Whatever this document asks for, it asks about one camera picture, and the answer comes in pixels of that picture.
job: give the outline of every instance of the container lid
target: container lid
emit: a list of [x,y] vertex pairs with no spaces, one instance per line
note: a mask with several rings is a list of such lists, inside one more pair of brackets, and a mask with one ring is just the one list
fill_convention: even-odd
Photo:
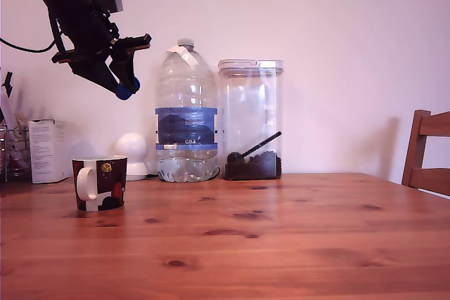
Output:
[[192,46],[194,47],[194,40],[185,38],[185,39],[178,39],[178,46]]
[[248,60],[248,59],[224,59],[220,60],[220,70],[283,70],[282,60]]

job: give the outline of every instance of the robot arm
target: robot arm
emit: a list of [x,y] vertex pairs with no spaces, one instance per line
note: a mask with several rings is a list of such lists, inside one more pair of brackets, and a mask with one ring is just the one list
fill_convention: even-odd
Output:
[[[68,63],[74,74],[112,91],[122,100],[139,90],[139,81],[134,76],[134,52],[149,48],[151,37],[146,34],[120,38],[116,24],[109,17],[122,11],[122,0],[43,1],[49,9],[58,47],[58,53],[52,57],[54,63]],[[65,50],[60,30],[72,41],[73,50]],[[108,68],[105,62],[109,56],[112,62]]]

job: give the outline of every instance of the white box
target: white box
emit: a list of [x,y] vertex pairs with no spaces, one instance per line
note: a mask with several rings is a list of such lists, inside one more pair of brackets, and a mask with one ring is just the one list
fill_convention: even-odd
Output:
[[29,121],[33,183],[55,183],[71,174],[65,142],[65,122],[54,119]]

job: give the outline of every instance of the blue bottle label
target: blue bottle label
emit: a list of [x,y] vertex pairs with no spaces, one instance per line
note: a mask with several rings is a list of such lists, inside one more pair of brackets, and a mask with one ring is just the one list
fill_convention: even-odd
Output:
[[156,149],[217,149],[217,109],[156,108]]

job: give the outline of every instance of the white lamp base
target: white lamp base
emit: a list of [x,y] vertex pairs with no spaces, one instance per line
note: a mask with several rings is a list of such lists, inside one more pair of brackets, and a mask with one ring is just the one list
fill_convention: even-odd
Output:
[[147,167],[143,162],[127,164],[127,181],[140,181],[147,178]]

